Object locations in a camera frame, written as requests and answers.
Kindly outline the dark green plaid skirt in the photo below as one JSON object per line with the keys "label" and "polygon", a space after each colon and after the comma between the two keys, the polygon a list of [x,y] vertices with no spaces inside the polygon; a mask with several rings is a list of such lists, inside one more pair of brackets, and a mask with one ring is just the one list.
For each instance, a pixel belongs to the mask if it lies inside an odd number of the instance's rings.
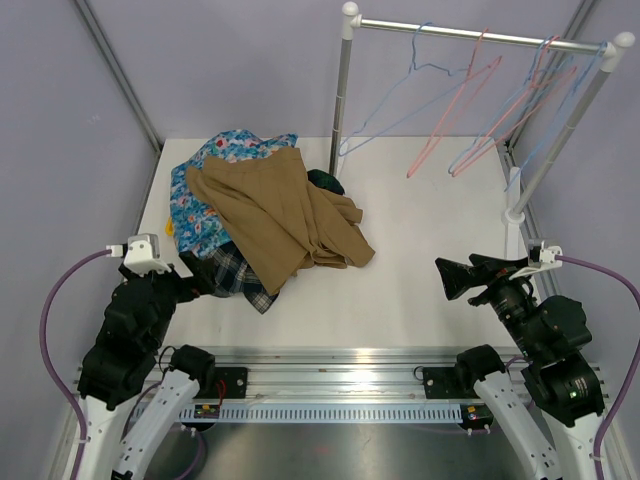
{"label": "dark green plaid skirt", "polygon": [[308,181],[311,182],[314,186],[330,191],[337,195],[344,195],[345,189],[341,185],[341,183],[337,180],[333,175],[320,170],[320,169],[311,169],[307,171]]}

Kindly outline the blue floral skirt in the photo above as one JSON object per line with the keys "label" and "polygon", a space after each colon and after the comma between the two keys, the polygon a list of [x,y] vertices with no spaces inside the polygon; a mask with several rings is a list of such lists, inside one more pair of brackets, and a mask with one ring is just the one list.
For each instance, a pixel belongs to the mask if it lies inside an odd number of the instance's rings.
{"label": "blue floral skirt", "polygon": [[231,241],[214,209],[189,190],[186,181],[189,167],[201,169],[209,156],[228,163],[264,159],[283,147],[295,147],[297,140],[295,133],[263,140],[246,129],[224,131],[207,140],[188,160],[173,168],[169,210],[178,252],[191,251],[197,258],[205,259]]}

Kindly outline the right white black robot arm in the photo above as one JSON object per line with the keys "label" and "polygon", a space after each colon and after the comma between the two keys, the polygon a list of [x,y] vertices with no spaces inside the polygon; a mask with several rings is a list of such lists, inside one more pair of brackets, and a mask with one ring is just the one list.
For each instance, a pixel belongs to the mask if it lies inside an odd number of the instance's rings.
{"label": "right white black robot arm", "polygon": [[596,436],[604,419],[600,381],[581,353],[592,339],[580,302],[534,296],[531,277],[562,265],[559,247],[541,247],[520,260],[472,254],[468,264],[438,258],[445,296],[455,300],[472,288],[477,307],[490,305],[517,345],[526,368],[525,387],[551,432],[544,436],[517,398],[497,351],[481,345],[461,352],[454,366],[456,389],[489,408],[532,479],[601,479]]}

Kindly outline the navy white plaid skirt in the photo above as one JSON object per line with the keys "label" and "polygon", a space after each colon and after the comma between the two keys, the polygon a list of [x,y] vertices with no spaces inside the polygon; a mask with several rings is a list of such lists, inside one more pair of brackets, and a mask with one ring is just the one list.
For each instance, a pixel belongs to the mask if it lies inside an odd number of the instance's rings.
{"label": "navy white plaid skirt", "polygon": [[279,294],[269,294],[257,274],[233,242],[218,247],[207,260],[215,285],[214,295],[229,298],[242,294],[260,314],[265,314]]}

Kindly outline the tan pleated skirt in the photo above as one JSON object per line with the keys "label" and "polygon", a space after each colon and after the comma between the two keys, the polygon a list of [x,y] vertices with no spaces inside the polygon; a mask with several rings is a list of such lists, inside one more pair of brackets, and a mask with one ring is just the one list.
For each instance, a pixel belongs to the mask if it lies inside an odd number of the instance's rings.
{"label": "tan pleated skirt", "polygon": [[300,269],[362,268],[375,255],[359,229],[363,211],[311,183],[298,148],[237,163],[209,156],[187,168],[186,183],[213,208],[270,295]]}

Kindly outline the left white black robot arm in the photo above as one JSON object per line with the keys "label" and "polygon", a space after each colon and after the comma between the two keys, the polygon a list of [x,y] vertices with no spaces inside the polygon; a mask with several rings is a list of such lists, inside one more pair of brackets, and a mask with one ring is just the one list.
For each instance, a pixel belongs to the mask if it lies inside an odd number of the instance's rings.
{"label": "left white black robot arm", "polygon": [[74,479],[143,478],[182,409],[215,389],[214,356],[184,345],[172,354],[151,403],[134,424],[128,422],[177,305],[215,290],[193,255],[181,260],[191,272],[186,278],[174,269],[138,275],[130,267],[120,268],[125,281],[114,290],[96,342],[82,362],[78,390],[86,428]]}

